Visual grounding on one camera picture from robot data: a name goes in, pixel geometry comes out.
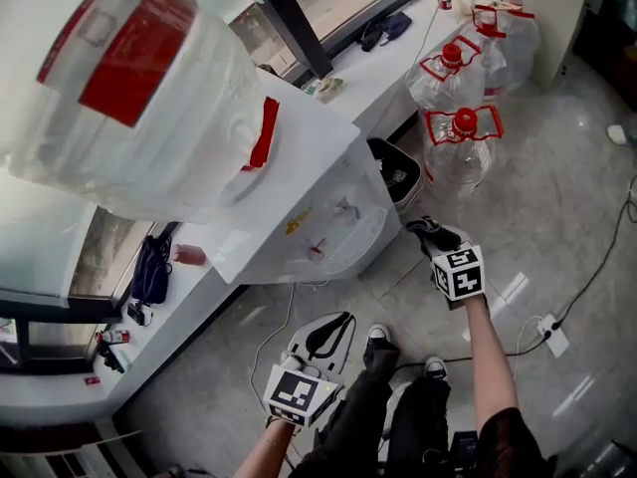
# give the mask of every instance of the black bag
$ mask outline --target black bag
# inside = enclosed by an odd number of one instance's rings
[[[132,296],[145,305],[160,305],[166,300],[168,275],[172,266],[168,264],[171,239],[159,243],[152,236],[146,236],[132,276]]]

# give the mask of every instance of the shoe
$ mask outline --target shoe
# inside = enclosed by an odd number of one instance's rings
[[[442,358],[431,356],[425,361],[425,377],[447,380],[447,367]]]
[[[374,324],[367,334],[368,345],[378,341],[391,343],[391,334],[389,333],[387,327],[383,326],[382,324]]]

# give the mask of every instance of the white cable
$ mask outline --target white cable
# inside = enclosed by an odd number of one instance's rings
[[[436,10],[434,11],[434,14],[431,17],[431,20],[429,21],[429,25],[427,26],[427,30],[425,32],[425,37],[423,37],[422,39],[422,44],[420,45],[420,49],[418,50],[418,53],[416,54],[416,58],[411,63],[411,66],[409,66],[409,69],[405,73],[405,76],[403,77],[402,82],[398,84],[398,88],[394,92],[393,96],[390,98],[389,103],[387,103],[385,110],[382,112],[382,114],[380,114],[380,118],[376,121],[376,124],[374,125],[374,127],[371,128],[369,135],[373,134],[374,130],[378,127],[380,122],[383,120],[383,118],[385,117],[385,114],[387,114],[387,111],[389,110],[389,107],[391,107],[391,104],[396,99],[396,96],[398,96],[400,89],[402,89],[402,86],[405,85],[405,82],[407,81],[407,78],[409,77],[409,74],[411,73],[412,68],[416,65],[416,62],[418,62],[418,59],[420,58],[420,54],[422,53],[422,50],[425,47],[425,44],[427,43],[427,37],[429,37],[429,32],[431,31],[431,27],[434,24],[434,20],[436,19],[436,15],[438,14],[439,9],[440,9],[440,3],[436,5]]]
[[[297,286],[297,284],[293,283],[292,284],[292,289],[290,290],[290,300],[288,301],[288,311],[286,313],[286,321],[283,323],[283,325],[280,328],[278,328],[275,332],[271,333],[259,345],[259,348],[255,352],[255,361],[252,363],[252,369],[250,370],[250,386],[252,387],[252,391],[255,393],[255,396],[257,397],[257,401],[259,402],[259,405],[261,406],[261,408],[263,409],[263,411],[266,414],[270,414],[270,413],[266,410],[266,408],[264,407],[263,403],[261,403],[261,396],[259,396],[259,393],[257,392],[257,389],[255,388],[255,384],[254,384],[253,379],[254,379],[254,376],[255,376],[255,371],[257,370],[257,363],[259,362],[259,354],[261,353],[261,349],[266,345],[267,342],[269,342],[276,335],[278,335],[282,330],[284,330],[288,326],[288,323],[290,322],[290,312],[292,311],[292,301],[295,298],[295,287],[296,286]]]
[[[522,324],[522,327],[520,328],[520,332],[518,333],[518,342],[516,343],[516,354],[520,353],[520,341],[522,340],[522,335],[525,333],[525,329],[527,328],[529,323],[534,320],[541,321],[542,317],[540,317],[539,315],[533,315],[529,317],[524,324]],[[516,380],[516,376],[518,375],[518,358],[519,356],[516,356],[516,359],[514,360],[514,380]]]

